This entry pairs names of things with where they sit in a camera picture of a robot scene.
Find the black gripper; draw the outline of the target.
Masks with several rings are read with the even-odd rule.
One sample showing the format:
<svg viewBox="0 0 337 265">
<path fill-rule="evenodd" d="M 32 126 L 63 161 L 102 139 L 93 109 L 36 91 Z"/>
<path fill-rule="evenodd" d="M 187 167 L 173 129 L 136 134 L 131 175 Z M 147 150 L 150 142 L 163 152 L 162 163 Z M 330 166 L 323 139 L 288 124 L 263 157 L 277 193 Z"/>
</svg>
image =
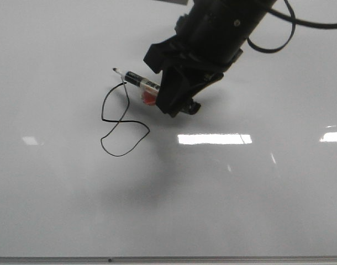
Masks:
<svg viewBox="0 0 337 265">
<path fill-rule="evenodd" d="M 224 77 L 243 53 L 242 44 L 239 10 L 192 10 L 179 17 L 175 35 L 150 45 L 144 56 L 153 72 L 163 72 L 158 108 L 173 118 L 180 112 L 195 115 L 201 104 L 193 97 Z"/>
</svg>

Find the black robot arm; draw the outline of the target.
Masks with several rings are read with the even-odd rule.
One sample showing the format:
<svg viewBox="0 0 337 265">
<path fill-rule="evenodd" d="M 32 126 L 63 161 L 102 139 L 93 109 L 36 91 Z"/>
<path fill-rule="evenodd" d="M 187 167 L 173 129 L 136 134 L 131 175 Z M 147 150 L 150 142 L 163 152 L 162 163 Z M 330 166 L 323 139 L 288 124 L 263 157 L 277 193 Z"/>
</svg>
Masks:
<svg viewBox="0 0 337 265">
<path fill-rule="evenodd" d="M 195 114 L 200 105 L 193 97 L 224 77 L 265 14 L 255 1 L 194 1 L 175 35 L 152 44 L 144 57 L 162 74 L 156 106 L 171 117 Z"/>
</svg>

